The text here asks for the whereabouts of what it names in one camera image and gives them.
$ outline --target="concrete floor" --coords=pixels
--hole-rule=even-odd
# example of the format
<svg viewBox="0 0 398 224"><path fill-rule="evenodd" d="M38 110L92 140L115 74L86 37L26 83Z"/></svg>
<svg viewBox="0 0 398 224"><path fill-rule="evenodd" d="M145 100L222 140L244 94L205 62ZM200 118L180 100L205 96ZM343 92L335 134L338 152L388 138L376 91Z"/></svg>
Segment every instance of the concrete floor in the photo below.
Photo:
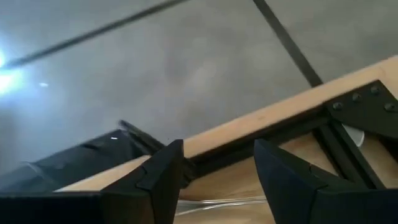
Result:
<svg viewBox="0 0 398 224"><path fill-rule="evenodd" d="M0 9L0 63L161 2L38 1ZM397 52L393 0L267 2L326 82ZM191 0L1 71L0 174L119 119L169 143L309 88L252 1Z"/></svg>

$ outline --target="bolt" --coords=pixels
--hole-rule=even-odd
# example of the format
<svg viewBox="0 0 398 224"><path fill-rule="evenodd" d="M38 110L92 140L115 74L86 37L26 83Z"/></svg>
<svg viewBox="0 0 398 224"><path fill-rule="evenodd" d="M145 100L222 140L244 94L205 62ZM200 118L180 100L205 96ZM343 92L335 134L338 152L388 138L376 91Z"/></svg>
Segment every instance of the bolt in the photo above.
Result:
<svg viewBox="0 0 398 224"><path fill-rule="evenodd" d="M360 94L358 94L358 93L354 93L353 94L353 101L354 102L356 102L356 103L360 102L361 98L362 98L362 96Z"/></svg>
<svg viewBox="0 0 398 224"><path fill-rule="evenodd" d="M393 103L386 103L386 104L384 105L384 109L385 109L387 112L398 112L397 107L396 107L395 104L393 104Z"/></svg>
<svg viewBox="0 0 398 224"><path fill-rule="evenodd" d="M377 86L372 86L372 88L371 88L371 93L372 93L373 95L378 95L378 94L380 93L379 87L377 87Z"/></svg>
<svg viewBox="0 0 398 224"><path fill-rule="evenodd" d="M343 109L343 104L340 102L334 103L333 104L333 109L337 110L337 111L341 111Z"/></svg>

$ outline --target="wooden board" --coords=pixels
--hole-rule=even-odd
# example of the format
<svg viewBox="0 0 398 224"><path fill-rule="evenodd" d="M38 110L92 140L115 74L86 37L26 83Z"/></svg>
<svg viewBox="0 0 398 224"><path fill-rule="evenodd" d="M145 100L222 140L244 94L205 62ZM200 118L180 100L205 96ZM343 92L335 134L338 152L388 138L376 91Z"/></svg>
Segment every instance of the wooden board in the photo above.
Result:
<svg viewBox="0 0 398 224"><path fill-rule="evenodd" d="M190 158L217 146L251 134L296 114L314 108L340 94L374 80L380 80L398 97L398 57L379 62L343 78L307 90L289 99L270 105L214 129L184 140L185 157ZM289 152L329 172L334 172L326 156L311 135L293 139L281 146ZM382 181L388 187L398 187L398 165L376 140L369 138L361 148ZM112 170L133 170L142 161L131 161ZM120 177L97 174L62 190L99 190ZM190 200L252 197L263 195L252 158L226 167L194 181L182 190L180 197ZM222 208L177 217L175 223L274 223L267 204Z"/></svg>

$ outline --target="black metal bracket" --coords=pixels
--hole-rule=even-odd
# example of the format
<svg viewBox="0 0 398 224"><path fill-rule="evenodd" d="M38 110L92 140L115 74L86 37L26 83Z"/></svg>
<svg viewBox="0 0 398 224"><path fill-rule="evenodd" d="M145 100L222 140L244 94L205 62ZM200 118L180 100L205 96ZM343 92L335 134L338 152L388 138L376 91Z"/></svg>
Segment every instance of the black metal bracket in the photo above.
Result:
<svg viewBox="0 0 398 224"><path fill-rule="evenodd" d="M253 156L255 139L279 145L313 133L340 177L367 189L385 189L342 124L375 134L398 161L398 101L379 80L190 160L201 177Z"/></svg>

